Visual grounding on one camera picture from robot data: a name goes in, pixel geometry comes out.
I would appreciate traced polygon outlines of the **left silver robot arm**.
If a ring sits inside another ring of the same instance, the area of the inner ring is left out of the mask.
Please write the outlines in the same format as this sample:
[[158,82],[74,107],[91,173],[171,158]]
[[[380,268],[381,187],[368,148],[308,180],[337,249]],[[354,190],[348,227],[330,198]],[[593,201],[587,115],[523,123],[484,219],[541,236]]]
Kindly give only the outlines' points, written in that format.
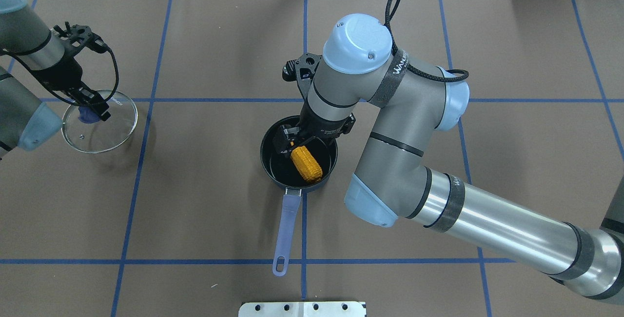
[[[107,121],[109,97],[89,88],[76,61],[85,48],[112,53],[89,26],[49,28],[27,0],[1,0],[1,55],[15,59],[48,92],[78,108],[87,123]],[[6,68],[1,69],[1,155],[13,149],[32,151],[62,128],[62,120]]]

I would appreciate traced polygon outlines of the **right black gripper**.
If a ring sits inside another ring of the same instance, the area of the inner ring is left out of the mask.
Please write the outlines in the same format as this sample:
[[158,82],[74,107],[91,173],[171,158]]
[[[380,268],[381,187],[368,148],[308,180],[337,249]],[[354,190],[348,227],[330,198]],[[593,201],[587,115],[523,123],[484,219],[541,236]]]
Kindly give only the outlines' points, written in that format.
[[296,126],[277,126],[273,137],[275,152],[290,159],[299,146],[325,145],[324,140],[336,139],[348,134],[356,123],[351,113],[345,119],[333,121],[319,117],[310,107],[303,107]]

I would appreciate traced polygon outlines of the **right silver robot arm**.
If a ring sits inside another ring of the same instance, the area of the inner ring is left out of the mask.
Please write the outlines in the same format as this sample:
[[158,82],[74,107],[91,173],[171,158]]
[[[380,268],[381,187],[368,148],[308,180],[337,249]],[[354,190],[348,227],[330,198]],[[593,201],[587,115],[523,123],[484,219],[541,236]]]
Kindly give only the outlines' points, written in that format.
[[352,214],[381,227],[411,219],[526,264],[585,298],[623,303],[623,231],[613,222],[584,230],[422,164],[432,133],[453,128],[467,108],[464,74],[422,61],[411,67],[387,26],[363,13],[339,19],[314,61],[312,77],[298,80],[299,122],[279,126],[273,144],[293,155],[314,139],[348,133],[360,100],[378,107],[346,191]]

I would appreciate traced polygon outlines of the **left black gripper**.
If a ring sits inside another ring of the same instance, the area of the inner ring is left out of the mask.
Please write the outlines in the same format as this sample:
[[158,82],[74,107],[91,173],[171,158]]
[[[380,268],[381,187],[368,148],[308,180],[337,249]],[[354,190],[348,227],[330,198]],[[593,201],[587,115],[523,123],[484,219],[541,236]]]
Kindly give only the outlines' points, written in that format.
[[82,81],[83,69],[74,57],[63,57],[49,68],[29,66],[31,74],[47,90],[65,92],[80,107],[82,123],[107,121],[111,117],[109,105],[96,90],[86,88]]

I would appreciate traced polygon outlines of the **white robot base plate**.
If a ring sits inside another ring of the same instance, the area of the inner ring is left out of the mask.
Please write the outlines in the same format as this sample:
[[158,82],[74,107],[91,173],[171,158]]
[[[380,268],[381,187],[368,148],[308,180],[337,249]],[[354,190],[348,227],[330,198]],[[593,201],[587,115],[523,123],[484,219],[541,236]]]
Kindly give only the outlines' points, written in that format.
[[239,317],[367,317],[365,302],[288,301],[244,303]]

